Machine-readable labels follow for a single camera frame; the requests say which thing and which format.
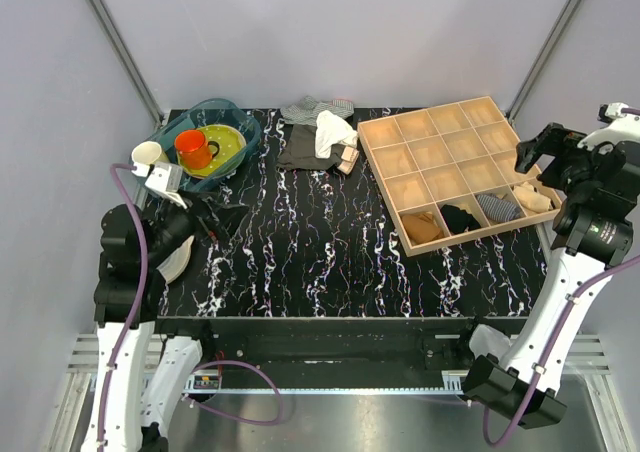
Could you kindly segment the white underwear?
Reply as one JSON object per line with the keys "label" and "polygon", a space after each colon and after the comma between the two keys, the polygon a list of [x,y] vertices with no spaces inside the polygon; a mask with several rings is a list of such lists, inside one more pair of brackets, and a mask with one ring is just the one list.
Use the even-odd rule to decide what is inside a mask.
{"label": "white underwear", "polygon": [[328,159],[334,145],[356,148],[357,143],[357,131],[343,118],[328,110],[319,113],[315,133],[316,158]]}

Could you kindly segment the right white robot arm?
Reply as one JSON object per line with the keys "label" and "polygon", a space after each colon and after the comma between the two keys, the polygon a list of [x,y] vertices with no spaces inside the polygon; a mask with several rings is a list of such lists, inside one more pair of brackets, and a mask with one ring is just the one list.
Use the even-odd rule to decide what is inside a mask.
{"label": "right white robot arm", "polygon": [[552,162],[538,181],[565,193],[553,221],[556,234],[544,285],[516,340],[482,323],[454,343],[470,368],[464,395],[509,419],[499,446],[516,427],[558,423],[566,407],[556,394],[565,359],[590,306],[611,276],[636,264],[628,259],[639,196],[639,122],[612,121],[589,135],[551,123],[516,147],[515,170],[527,173],[543,155]]}

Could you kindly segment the rolled beige underwear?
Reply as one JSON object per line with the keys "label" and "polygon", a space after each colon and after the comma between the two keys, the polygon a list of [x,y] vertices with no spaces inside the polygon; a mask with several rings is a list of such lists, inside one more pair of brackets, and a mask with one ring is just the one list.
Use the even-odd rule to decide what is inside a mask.
{"label": "rolled beige underwear", "polygon": [[524,208],[532,212],[545,213],[553,209],[552,200],[529,182],[515,185],[513,194]]}

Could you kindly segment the rolled striped underwear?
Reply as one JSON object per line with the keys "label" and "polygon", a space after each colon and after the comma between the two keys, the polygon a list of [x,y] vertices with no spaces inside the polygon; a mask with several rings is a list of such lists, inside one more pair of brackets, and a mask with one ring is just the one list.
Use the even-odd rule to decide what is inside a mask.
{"label": "rolled striped underwear", "polygon": [[522,216],[520,208],[515,203],[500,198],[495,194],[478,194],[476,201],[484,215],[494,222],[511,222]]}

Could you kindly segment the dark grey underwear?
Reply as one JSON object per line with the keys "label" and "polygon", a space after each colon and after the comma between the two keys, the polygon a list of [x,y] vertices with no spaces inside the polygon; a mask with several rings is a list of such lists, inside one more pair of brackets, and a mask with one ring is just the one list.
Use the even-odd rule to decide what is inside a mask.
{"label": "dark grey underwear", "polygon": [[316,128],[310,125],[293,126],[291,135],[276,166],[284,170],[327,171],[335,168],[349,175],[357,162],[359,151],[351,146],[334,144],[328,158],[315,155]]}

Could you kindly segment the rolled tan underwear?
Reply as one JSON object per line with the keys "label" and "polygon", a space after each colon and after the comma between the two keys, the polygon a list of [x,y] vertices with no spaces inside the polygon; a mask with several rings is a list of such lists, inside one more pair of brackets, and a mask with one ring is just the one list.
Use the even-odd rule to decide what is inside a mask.
{"label": "rolled tan underwear", "polygon": [[443,230],[431,212],[405,214],[401,217],[401,221],[409,239],[414,244],[425,244],[444,237]]}

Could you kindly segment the yellow-green dotted plate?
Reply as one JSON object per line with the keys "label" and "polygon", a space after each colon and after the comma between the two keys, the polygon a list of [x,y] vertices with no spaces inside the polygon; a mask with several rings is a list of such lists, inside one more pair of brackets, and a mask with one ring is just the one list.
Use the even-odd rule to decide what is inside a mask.
{"label": "yellow-green dotted plate", "polygon": [[183,164],[177,156],[177,161],[185,172],[195,178],[204,179],[212,176],[216,172],[222,172],[224,166],[230,166],[232,159],[242,159],[246,140],[235,128],[227,125],[209,125],[197,128],[202,131],[208,140],[216,141],[220,146],[218,155],[211,163],[203,169],[191,169]]}

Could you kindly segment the orange mug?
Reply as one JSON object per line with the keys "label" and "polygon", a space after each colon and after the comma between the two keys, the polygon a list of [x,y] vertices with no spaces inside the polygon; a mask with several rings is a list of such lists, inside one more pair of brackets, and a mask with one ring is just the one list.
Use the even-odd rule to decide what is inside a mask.
{"label": "orange mug", "polygon": [[191,169],[203,169],[218,155],[219,144],[198,129],[181,132],[174,141],[177,156]]}

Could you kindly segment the blue transparent plastic bin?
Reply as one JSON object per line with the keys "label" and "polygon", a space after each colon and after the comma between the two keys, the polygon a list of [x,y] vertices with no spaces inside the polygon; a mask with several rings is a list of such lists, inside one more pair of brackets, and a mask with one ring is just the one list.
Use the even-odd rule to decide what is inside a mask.
{"label": "blue transparent plastic bin", "polygon": [[257,149],[261,127],[233,102],[202,101],[158,129],[158,143],[169,161],[183,168],[180,188],[209,191],[243,165]]}

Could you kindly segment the cream stacked bowls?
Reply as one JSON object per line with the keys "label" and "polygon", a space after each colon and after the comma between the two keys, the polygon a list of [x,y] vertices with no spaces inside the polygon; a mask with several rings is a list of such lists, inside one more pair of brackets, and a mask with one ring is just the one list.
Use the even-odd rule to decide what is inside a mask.
{"label": "cream stacked bowls", "polygon": [[189,236],[173,253],[171,253],[166,260],[164,260],[157,270],[165,279],[166,284],[171,284],[176,281],[182,273],[186,270],[190,258],[192,246],[195,240],[195,236]]}

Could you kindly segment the wooden compartment tray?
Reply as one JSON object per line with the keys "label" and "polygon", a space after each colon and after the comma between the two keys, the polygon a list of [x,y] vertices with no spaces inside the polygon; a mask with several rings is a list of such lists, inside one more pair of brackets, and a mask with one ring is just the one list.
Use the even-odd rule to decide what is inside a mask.
{"label": "wooden compartment tray", "polygon": [[[539,167],[526,174],[514,170],[519,138],[489,96],[362,120],[357,130],[409,256],[550,221],[562,205],[557,192],[538,181]],[[513,187],[524,182],[549,197],[553,209],[535,213],[524,208],[513,194]],[[494,222],[484,215],[476,201],[478,194],[509,200],[522,216]],[[444,204],[471,213],[481,228],[452,235],[440,213]],[[434,215],[444,237],[417,245],[409,239],[401,217],[425,211]]]}

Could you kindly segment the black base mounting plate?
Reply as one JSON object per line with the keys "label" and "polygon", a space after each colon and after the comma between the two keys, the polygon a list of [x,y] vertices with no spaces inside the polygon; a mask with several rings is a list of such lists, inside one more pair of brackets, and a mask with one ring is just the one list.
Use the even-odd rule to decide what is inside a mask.
{"label": "black base mounting plate", "polygon": [[[382,339],[383,352],[390,351],[391,345],[403,349],[415,346],[435,345],[435,336],[453,335],[455,358],[462,359],[461,365],[470,365],[473,355],[466,347],[464,338],[470,326],[466,319],[450,318],[187,318],[170,317],[157,321],[155,331],[166,337],[191,336],[203,343],[203,359],[209,362],[230,345],[245,345],[252,349],[257,345],[267,345],[273,341],[283,343],[289,350],[324,354],[354,354],[346,352],[346,344],[360,340],[356,336],[391,336]],[[356,352],[373,349],[373,340],[364,339],[364,347],[355,345]],[[439,384],[445,370],[427,366],[425,359],[403,357],[391,363],[364,362],[345,365],[302,363],[267,363],[262,366],[251,363],[268,375],[281,390],[286,389],[421,389]],[[226,388],[249,388],[260,386],[261,380],[251,372],[236,366],[241,360],[225,360],[223,384]]]}

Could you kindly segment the right aluminium frame post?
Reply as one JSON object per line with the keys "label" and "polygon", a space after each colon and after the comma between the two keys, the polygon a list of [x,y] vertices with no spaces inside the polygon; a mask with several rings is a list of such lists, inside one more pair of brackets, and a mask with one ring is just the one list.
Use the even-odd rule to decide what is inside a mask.
{"label": "right aluminium frame post", "polygon": [[546,65],[552,58],[561,39],[569,29],[574,17],[578,13],[584,0],[566,0],[544,40],[536,58],[534,59],[523,83],[518,89],[505,117],[510,124],[514,124],[523,109],[530,94],[542,76]]}

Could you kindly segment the aluminium front rail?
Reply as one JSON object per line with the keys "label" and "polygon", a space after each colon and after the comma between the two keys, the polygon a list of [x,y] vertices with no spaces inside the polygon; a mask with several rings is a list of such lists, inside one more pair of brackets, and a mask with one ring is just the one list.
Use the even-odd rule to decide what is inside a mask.
{"label": "aluminium front rail", "polygon": [[[461,365],[462,359],[455,358],[453,352],[445,353],[445,349],[449,346],[453,347],[457,336],[435,336],[433,341],[435,345],[420,345],[415,346],[413,349],[403,349],[401,351],[400,345],[391,345],[390,351],[383,352],[382,339],[391,339],[391,336],[356,336],[356,339],[360,340],[358,344],[354,341],[349,342],[346,345],[346,352],[353,352],[354,354],[324,354],[311,353],[311,352],[295,352],[293,348],[290,350],[285,347],[283,343],[269,342],[267,345],[257,345],[253,349],[247,345],[230,345],[224,346],[226,349],[222,352],[217,352],[216,357],[224,360],[241,360],[245,362],[256,363],[260,366],[267,363],[302,363],[305,365],[317,365],[317,364],[355,364],[364,362],[378,361],[380,363],[391,363],[393,360],[400,360],[401,355],[403,357],[417,357],[418,359],[425,359],[427,366],[433,366],[439,370],[445,371],[463,371],[468,370],[470,365]],[[364,339],[373,340],[373,349],[362,349],[360,352],[356,352],[355,345],[367,344],[363,342]],[[145,355],[145,370],[151,371],[158,367],[163,354],[168,354],[169,338],[164,335],[152,335],[147,351]],[[97,335],[81,334],[74,346],[73,353],[71,355],[70,362],[67,366],[69,372],[73,373],[95,373],[97,372],[99,365],[99,344]],[[578,338],[570,347],[568,357],[563,362],[563,373],[565,374],[600,374],[607,375],[610,373],[608,359],[604,354],[601,343],[596,336],[590,335],[578,335]]]}

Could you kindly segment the left aluminium frame post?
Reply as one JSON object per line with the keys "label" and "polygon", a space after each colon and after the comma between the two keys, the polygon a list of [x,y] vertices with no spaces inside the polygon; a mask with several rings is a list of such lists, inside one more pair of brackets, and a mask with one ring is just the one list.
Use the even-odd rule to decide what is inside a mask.
{"label": "left aluminium frame post", "polygon": [[111,44],[120,64],[122,65],[126,75],[132,86],[138,94],[142,104],[144,105],[148,115],[156,126],[159,126],[163,119],[164,113],[157,100],[155,99],[151,89],[147,85],[136,61],[130,52],[126,42],[114,20],[105,0],[86,0],[91,7],[100,27],[102,28],[107,40]]}

